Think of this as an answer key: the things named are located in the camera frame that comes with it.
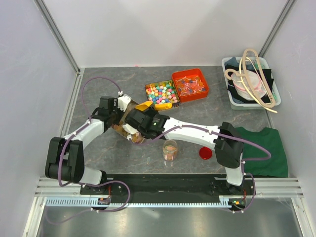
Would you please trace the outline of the brown tin of popsicle candies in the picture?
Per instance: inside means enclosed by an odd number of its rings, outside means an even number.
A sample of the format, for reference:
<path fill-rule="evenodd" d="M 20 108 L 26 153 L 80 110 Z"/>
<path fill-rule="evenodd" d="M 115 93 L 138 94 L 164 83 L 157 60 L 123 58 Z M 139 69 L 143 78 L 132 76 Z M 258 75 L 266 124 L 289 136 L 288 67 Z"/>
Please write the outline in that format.
<path fill-rule="evenodd" d="M 127 106 L 126 111 L 124 112 L 122 118 L 120 119 L 118 125 L 114 124 L 111 126 L 111 128 L 127 140 L 131 140 L 133 143 L 141 144 L 144 142 L 145 138 L 141 135 L 140 132 L 135 132 L 133 134 L 130 133 L 130 129 L 127 125 L 125 125 L 125 118 L 127 114 L 135 108 L 135 106 L 138 105 L 137 102 L 131 100 L 129 105 Z"/>

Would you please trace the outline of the clear glass jar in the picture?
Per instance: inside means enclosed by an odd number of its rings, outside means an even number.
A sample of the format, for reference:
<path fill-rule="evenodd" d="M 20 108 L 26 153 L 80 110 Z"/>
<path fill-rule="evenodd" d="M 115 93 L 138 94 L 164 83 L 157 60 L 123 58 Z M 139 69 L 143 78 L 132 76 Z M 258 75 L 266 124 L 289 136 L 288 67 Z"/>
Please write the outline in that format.
<path fill-rule="evenodd" d="M 172 167 L 174 160 L 177 158 L 178 144 L 174 140 L 166 140 L 162 147 L 162 156 L 164 165 Z"/>

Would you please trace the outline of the yellow plastic scoop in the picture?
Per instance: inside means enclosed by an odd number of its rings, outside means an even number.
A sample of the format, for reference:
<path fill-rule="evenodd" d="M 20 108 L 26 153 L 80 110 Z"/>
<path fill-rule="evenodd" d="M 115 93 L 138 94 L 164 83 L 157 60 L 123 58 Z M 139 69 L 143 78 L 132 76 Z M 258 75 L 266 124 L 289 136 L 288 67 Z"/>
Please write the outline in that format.
<path fill-rule="evenodd" d="M 153 101 L 146 101 L 135 106 L 140 111 L 145 111 L 148 108 L 154 108 L 156 111 L 168 110 L 172 108 L 172 103 L 154 104 Z"/>

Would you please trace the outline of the red jar lid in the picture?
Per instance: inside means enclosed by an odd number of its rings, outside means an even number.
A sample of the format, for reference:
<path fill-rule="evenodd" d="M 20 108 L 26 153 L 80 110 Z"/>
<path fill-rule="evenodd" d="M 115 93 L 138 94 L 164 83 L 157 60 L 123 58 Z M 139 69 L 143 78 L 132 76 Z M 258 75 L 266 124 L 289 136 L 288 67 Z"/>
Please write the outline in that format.
<path fill-rule="evenodd" d="M 208 148 L 208 147 L 202 147 L 199 150 L 199 156 L 203 160 L 208 160 L 208 159 L 212 158 L 213 151 L 210 148 Z"/>

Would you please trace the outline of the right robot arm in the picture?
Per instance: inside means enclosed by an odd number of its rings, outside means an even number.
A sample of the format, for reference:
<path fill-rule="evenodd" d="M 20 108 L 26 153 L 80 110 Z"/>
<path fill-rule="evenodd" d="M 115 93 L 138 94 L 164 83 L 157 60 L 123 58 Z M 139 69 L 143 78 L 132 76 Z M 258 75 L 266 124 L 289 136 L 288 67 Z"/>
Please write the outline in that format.
<path fill-rule="evenodd" d="M 144 111 L 132 109 L 124 119 L 123 128 L 130 134 L 139 132 L 152 141 L 179 140 L 213 150 L 217 162 L 225 169 L 227 191 L 235 195 L 243 190 L 241 159 L 244 145 L 230 123 L 223 122 L 220 126 L 193 124 L 148 108 Z"/>

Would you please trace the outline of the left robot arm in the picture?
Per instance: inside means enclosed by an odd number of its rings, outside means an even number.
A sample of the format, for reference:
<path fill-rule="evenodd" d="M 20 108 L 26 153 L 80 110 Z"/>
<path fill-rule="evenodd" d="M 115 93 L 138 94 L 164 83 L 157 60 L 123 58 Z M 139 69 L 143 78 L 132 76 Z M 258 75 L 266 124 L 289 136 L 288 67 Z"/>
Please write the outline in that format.
<path fill-rule="evenodd" d="M 87 121 L 74 132 L 50 140 L 45 165 L 45 176 L 55 179 L 61 187 L 70 183 L 89 184 L 97 194 L 108 190 L 106 173 L 85 166 L 84 149 L 111 126 L 118 124 L 126 105 L 124 97 L 103 96 Z"/>

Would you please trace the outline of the tin of colourful star candies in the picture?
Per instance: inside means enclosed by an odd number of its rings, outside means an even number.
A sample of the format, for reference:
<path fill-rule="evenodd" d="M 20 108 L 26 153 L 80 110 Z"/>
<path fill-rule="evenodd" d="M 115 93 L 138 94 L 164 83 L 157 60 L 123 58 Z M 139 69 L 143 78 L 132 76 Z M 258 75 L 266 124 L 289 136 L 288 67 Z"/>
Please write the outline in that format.
<path fill-rule="evenodd" d="M 168 110 L 180 105 L 174 82 L 165 80 L 145 85 L 148 101 L 151 101 L 156 110 Z"/>

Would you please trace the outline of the orange box of candies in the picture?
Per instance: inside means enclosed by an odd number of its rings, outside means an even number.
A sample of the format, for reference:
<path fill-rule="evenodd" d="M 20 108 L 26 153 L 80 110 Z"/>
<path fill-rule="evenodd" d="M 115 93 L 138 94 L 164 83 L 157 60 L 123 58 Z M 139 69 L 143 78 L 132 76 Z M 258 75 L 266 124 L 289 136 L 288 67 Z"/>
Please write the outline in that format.
<path fill-rule="evenodd" d="M 199 68 L 174 72 L 171 79 L 181 103 L 208 96 L 209 86 Z"/>

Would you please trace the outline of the beige clothes hanger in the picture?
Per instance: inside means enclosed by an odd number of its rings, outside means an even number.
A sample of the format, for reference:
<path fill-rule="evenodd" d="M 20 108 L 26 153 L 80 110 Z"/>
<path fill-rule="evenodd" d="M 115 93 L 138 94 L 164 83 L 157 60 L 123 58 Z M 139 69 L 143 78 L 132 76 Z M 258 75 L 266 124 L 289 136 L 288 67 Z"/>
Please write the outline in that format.
<path fill-rule="evenodd" d="M 246 49 L 239 61 L 238 70 L 226 69 L 225 77 L 233 82 L 240 96 L 248 95 L 265 110 L 277 113 L 273 109 L 276 101 L 264 76 L 258 53 L 254 49 Z"/>

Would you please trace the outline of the white laundry basket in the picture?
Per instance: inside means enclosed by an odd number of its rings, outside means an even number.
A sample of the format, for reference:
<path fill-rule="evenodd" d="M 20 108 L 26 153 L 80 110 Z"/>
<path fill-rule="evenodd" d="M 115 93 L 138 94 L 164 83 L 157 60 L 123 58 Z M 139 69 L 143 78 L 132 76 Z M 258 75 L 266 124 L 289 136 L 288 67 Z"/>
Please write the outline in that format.
<path fill-rule="evenodd" d="M 225 83 L 233 110 L 273 109 L 281 98 L 267 61 L 258 56 L 222 59 Z"/>

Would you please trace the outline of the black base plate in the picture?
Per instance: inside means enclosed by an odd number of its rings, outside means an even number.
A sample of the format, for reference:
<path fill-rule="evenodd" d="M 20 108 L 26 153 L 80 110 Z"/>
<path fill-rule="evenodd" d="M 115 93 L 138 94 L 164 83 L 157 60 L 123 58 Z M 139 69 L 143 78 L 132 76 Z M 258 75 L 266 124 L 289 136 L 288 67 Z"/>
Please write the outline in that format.
<path fill-rule="evenodd" d="M 103 187 L 81 188 L 81 195 L 111 195 L 116 201 L 217 201 L 220 196 L 251 197 L 253 181 L 228 187 L 224 174 L 108 174 Z"/>

